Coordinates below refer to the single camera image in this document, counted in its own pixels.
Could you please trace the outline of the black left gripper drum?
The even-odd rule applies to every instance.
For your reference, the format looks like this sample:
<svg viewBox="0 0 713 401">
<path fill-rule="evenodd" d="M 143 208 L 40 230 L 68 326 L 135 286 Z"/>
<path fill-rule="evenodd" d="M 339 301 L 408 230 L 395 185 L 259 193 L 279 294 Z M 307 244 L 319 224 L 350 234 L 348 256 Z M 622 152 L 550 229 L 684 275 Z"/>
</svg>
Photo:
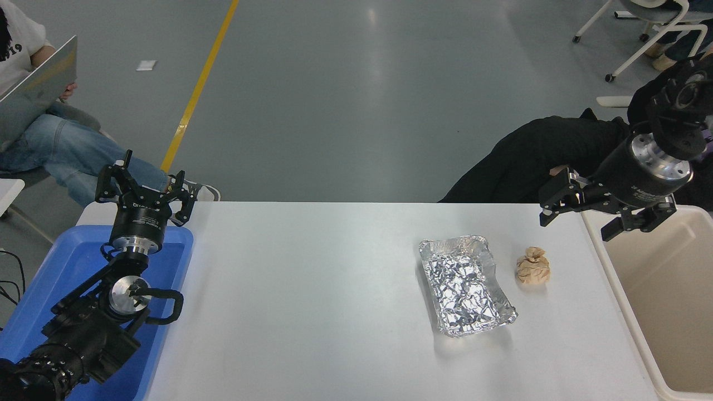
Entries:
<svg viewBox="0 0 713 401">
<path fill-rule="evenodd" d="M 163 241 L 172 215 L 167 194 L 139 188 L 118 196 L 117 214 L 110 239 L 144 238 Z"/>
</svg>

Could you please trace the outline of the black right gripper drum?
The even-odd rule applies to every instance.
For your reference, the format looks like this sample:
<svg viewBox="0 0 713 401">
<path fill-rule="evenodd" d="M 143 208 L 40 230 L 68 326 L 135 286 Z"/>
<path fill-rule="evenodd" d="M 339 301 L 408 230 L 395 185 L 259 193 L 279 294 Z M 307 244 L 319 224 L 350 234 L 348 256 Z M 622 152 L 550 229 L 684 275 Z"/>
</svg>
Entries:
<svg viewBox="0 0 713 401">
<path fill-rule="evenodd" d="M 590 176 L 622 203 L 649 207 L 672 193 L 674 158 L 654 140 L 626 140 Z"/>
</svg>

